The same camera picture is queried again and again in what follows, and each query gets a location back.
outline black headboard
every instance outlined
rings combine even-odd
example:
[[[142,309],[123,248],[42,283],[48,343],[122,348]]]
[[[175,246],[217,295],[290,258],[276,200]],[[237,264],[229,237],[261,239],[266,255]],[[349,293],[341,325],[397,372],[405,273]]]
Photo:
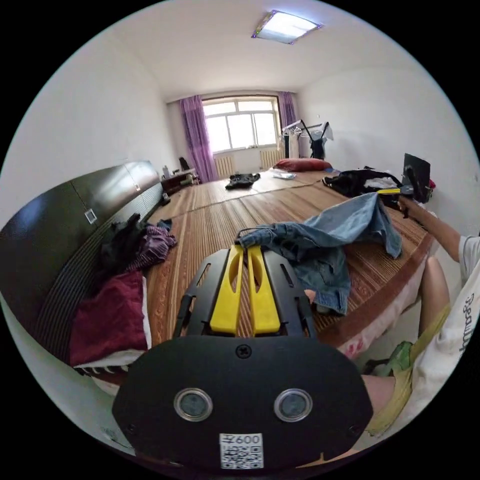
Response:
[[[148,217],[162,193],[149,161],[130,162],[52,188],[0,231],[0,291],[26,331],[59,360],[69,363],[72,320],[92,290],[104,233],[132,214]]]

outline radiator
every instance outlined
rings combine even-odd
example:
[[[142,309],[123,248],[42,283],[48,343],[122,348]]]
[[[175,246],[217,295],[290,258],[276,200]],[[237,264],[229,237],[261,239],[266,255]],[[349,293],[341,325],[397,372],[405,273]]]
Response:
[[[282,150],[260,150],[261,169],[268,170],[282,160]]]
[[[227,179],[235,173],[234,159],[231,156],[221,156],[215,159],[216,173],[219,179]]]

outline qr code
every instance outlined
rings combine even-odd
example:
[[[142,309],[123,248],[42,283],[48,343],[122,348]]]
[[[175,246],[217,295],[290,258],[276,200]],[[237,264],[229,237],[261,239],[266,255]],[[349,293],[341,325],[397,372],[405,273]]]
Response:
[[[264,467],[262,434],[221,433],[220,459],[223,469],[262,469]]]

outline window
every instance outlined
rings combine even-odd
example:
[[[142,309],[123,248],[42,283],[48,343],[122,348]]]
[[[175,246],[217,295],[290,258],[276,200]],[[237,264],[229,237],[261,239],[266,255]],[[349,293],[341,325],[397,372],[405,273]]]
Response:
[[[203,111],[213,153],[277,144],[280,119],[274,97],[205,100]]]

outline white t-shirt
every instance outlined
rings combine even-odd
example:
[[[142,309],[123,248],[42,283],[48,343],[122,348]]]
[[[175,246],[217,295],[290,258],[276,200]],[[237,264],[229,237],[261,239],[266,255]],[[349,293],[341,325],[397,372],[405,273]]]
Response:
[[[411,396],[381,440],[409,424],[431,402],[472,337],[480,315],[480,237],[462,237],[458,257],[463,288],[442,329],[413,364]]]

